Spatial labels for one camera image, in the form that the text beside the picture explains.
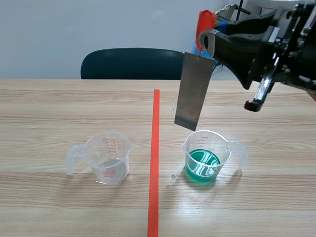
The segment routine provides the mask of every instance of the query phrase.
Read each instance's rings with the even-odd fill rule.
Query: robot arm
[[[257,112],[275,82],[316,94],[316,7],[296,5],[284,22],[282,9],[243,21],[219,23],[199,42],[227,66],[245,89],[260,82],[245,108]]]

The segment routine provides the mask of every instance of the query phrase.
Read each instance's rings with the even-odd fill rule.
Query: blue part
[[[228,21],[221,21],[221,25],[218,27],[218,31],[225,34],[226,33],[226,29],[227,29],[227,24],[228,24]]]

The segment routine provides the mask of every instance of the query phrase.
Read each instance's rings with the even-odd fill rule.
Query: green liquid
[[[198,149],[190,152],[190,156],[202,163],[207,165],[219,165],[220,161],[217,156],[210,151],[204,149]],[[216,179],[219,168],[205,167],[200,164],[196,164],[193,161],[188,161],[186,165],[188,175],[198,182],[209,182]]]

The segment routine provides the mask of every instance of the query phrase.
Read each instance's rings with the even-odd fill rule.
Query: plastic measuring cup
[[[239,168],[247,164],[248,154],[240,142],[227,141],[217,132],[201,130],[187,137],[182,145],[186,153],[185,168],[189,176],[199,182],[216,179],[226,162],[238,158]]]
[[[134,149],[128,138],[118,132],[103,132],[91,137],[87,143],[68,149],[67,174],[75,172],[75,158],[83,158],[103,184],[122,181],[128,174],[128,155]]]

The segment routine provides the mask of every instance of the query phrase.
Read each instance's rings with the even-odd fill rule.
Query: wood grain
[[[243,142],[249,161],[243,171],[230,161],[205,186],[183,171],[180,145],[191,132],[173,123],[178,88],[178,81],[0,79],[0,236],[145,237],[154,89],[161,237],[315,236],[314,100],[275,85],[252,113],[243,105],[256,85],[211,81],[198,129]],[[136,145],[127,178],[97,184],[83,160],[67,176],[68,147],[107,130]]]

